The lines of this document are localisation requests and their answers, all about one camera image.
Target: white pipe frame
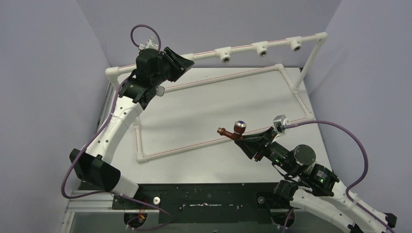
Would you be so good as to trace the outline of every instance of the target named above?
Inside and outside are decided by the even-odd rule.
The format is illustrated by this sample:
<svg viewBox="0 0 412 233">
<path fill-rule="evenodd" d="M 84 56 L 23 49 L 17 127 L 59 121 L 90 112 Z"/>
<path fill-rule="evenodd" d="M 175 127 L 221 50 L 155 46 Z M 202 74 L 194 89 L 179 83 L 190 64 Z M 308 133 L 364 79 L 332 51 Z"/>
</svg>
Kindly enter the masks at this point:
<svg viewBox="0 0 412 233">
<path fill-rule="evenodd" d="M 326 39 L 327 39 L 327 33 L 317 33 L 317 34 L 314 34 L 314 35 L 303 36 L 303 37 L 300 37 L 300 36 L 290 37 L 290 38 L 286 38 L 286 39 L 283 39 L 283 40 L 276 40 L 276 41 L 269 41 L 269 42 L 268 41 L 262 41 L 262 42 L 253 43 L 251 45 L 244 45 L 244 46 L 237 46 L 237 47 L 225 47 L 225 48 L 215 49 L 213 51 L 208 51 L 208 52 L 201 52 L 201 53 L 196 53 L 196 54 L 189 53 L 189 54 L 182 55 L 182 57 L 184 57 L 186 59 L 189 59 L 189 60 L 193 60 L 193 61 L 218 57 L 218 58 L 220 58 L 221 62 L 228 63 L 228 62 L 230 62 L 230 55 L 233 54 L 233 53 L 255 50 L 258 53 L 259 56 L 265 56 L 266 53 L 267 53 L 267 48 L 270 48 L 270 47 L 289 46 L 293 51 L 297 51 L 299 49 L 296 49 L 296 47 L 300 48 L 301 43 L 315 41 L 316 45 L 313 48 L 308 60 L 305 63 L 305 66 L 302 69 L 302 72 L 300 73 L 300 75 L 299 75 L 299 77 L 298 77 L 298 79 L 295 83 L 293 83 L 290 80 L 290 78 L 287 75 L 283 65 L 282 64 L 277 64 L 277 65 L 274 65 L 274 66 L 253 69 L 253 70 L 250 70 L 250 71 L 247 71 L 247 72 L 224 75 L 224 76 L 216 77 L 216 78 L 212 78 L 212 79 L 207 79 L 207 80 L 196 81 L 196 82 L 192 82 L 192 83 L 186 83 L 186 84 L 181 84 L 181 85 L 168 87 L 168 88 L 165 89 L 165 93 L 178 91 L 178 90 L 184 90 L 184 89 L 197 87 L 197 86 L 201 86 L 201 85 L 217 83 L 217 82 L 222 82 L 222 81 L 226 81 L 226 80 L 237 79 L 237 78 L 241 78 L 241 77 L 247 77 L 247 76 L 251 76 L 251 75 L 255 75 L 255 74 L 260 74 L 260 73 L 265 73 L 265 72 L 270 72 L 270 71 L 277 70 L 282 74 L 286 84 L 289 87 L 289 90 L 291 91 L 291 93 L 295 97 L 296 101 L 299 103 L 302 111 L 304 112 L 304 117 L 302 117 L 301 119 L 293 120 L 291 122 L 299 123 L 299 122 L 302 122 L 302 121 L 312 120 L 312 119 L 314 119 L 314 115 L 306 107 L 306 105 L 304 104 L 302 98 L 299 95 L 298 89 L 299 89 L 299 86 L 302 83 L 304 77 L 306 76 L 306 73 L 307 73 L 310 65 L 312 64 L 314 58 L 316 57 L 320 47 L 325 43 Z M 110 68 L 106 69 L 106 75 L 107 75 L 107 78 L 110 81 L 110 83 L 113 85 L 113 87 L 117 88 L 119 86 L 118 77 L 121 74 L 130 73 L 134 69 L 136 69 L 136 65 L 130 65 L 130 66 L 125 66 L 125 67 L 110 67 Z M 134 126 L 134 129 L 135 129 L 135 132 L 136 132 L 136 139 L 137 139 L 137 162 L 138 163 L 144 163 L 144 162 L 147 162 L 147 161 L 152 160 L 152 159 L 158 159 L 158 158 L 162 158 L 162 157 L 166 157 L 166 156 L 170 156 L 170 155 L 174 155 L 174 154 L 183 153 L 183 152 L 186 152 L 186 151 L 189 151 L 189 150 L 195 150 L 195 149 L 198 149 L 198 148 L 217 145 L 217 144 L 220 144 L 220 143 L 223 143 L 223 142 L 230 141 L 229 138 L 222 137 L 222 138 L 218 138 L 218 139 L 211 140 L 211 141 L 208 141 L 208 142 L 198 143 L 198 144 L 190 145 L 190 146 L 183 147 L 183 148 L 172 149 L 172 150 L 167 150 L 167 151 L 147 155 L 147 154 L 143 153 L 142 140 L 141 140 L 141 124 L 140 124 L 139 118 L 137 118 L 133 122 L 133 126 Z M 261 131 L 261 130 L 264 130 L 264 129 L 254 130 L 254 131 L 251 131 L 251 132 L 257 133 L 258 131 Z"/>
</svg>

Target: white tabletop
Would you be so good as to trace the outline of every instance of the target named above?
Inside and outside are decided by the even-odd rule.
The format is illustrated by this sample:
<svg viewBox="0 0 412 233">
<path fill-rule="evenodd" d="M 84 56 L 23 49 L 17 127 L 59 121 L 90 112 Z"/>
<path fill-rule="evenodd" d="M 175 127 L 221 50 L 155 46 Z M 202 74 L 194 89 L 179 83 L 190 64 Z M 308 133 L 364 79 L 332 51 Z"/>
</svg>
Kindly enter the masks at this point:
<svg viewBox="0 0 412 233">
<path fill-rule="evenodd" d="M 165 82 L 164 87 L 252 69 L 256 68 L 193 68 L 176 83 Z M 286 71 L 292 81 L 299 74 L 298 68 Z M 299 94 L 311 111 L 303 83 Z M 247 123 L 246 131 L 270 127 L 273 118 L 282 114 L 289 120 L 304 117 L 278 71 L 167 93 L 155 97 L 140 115 L 143 150 L 150 154 L 217 139 L 217 128 L 233 131 L 236 120 Z M 278 142 L 289 150 L 299 144 L 311 146 L 316 161 L 331 169 L 317 125 L 291 129 Z M 131 127 L 119 143 L 112 165 L 137 183 L 252 183 L 282 179 L 270 161 L 248 159 L 232 141 L 144 164 L 137 163 L 136 153 L 136 136 Z"/>
</svg>

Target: black round motor cap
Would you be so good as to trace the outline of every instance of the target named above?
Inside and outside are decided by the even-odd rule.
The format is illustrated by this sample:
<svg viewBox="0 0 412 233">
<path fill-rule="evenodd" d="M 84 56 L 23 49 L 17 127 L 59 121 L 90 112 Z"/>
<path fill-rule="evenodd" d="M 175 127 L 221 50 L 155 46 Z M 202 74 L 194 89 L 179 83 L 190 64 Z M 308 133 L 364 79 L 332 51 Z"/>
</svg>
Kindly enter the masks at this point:
<svg viewBox="0 0 412 233">
<path fill-rule="evenodd" d="M 308 145 L 299 145 L 293 150 L 296 161 L 309 166 L 316 160 L 315 151 Z"/>
</svg>

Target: bolt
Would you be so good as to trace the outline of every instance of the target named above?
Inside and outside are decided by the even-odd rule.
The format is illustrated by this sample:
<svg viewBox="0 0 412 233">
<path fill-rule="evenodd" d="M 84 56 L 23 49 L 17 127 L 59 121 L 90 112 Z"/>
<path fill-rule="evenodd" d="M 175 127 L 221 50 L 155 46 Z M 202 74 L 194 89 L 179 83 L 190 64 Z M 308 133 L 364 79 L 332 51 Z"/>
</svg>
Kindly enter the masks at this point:
<svg viewBox="0 0 412 233">
<path fill-rule="evenodd" d="M 264 198 L 264 197 L 259 197 L 259 198 L 257 199 L 257 202 L 258 202 L 259 204 L 264 204 L 264 203 L 265 203 L 265 198 Z"/>
</svg>

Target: robotic arm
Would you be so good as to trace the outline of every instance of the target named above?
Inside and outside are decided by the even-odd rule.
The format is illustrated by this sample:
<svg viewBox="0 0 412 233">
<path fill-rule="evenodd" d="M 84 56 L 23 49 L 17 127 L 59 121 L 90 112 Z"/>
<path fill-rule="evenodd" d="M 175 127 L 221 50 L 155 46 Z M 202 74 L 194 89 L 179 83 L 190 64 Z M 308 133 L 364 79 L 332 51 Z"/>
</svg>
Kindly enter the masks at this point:
<svg viewBox="0 0 412 233">
<path fill-rule="evenodd" d="M 84 153 L 78 149 L 71 152 L 70 160 L 77 177 L 106 192 L 137 199 L 139 185 L 110 165 L 113 154 L 127 129 L 146 109 L 150 100 L 155 95 L 164 94 L 164 88 L 160 85 L 166 80 L 177 81 L 193 64 L 193 61 L 177 55 L 168 47 L 161 52 L 152 48 L 141 50 L 136 58 L 137 68 L 115 94 L 109 122 L 102 125 L 102 131 L 85 146 Z"/>
<path fill-rule="evenodd" d="M 317 164 L 313 149 L 307 145 L 298 145 L 289 151 L 275 140 L 285 134 L 287 120 L 285 115 L 274 119 L 274 126 L 265 132 L 242 135 L 246 124 L 235 122 L 234 132 L 219 128 L 218 133 L 234 140 L 249 159 L 256 162 L 266 157 L 275 169 L 285 171 L 274 190 L 274 194 L 290 206 L 306 210 L 340 228 L 346 233 L 384 233 L 385 223 L 395 227 L 396 216 L 379 212 L 348 192 L 347 187 L 326 167 Z"/>
</svg>

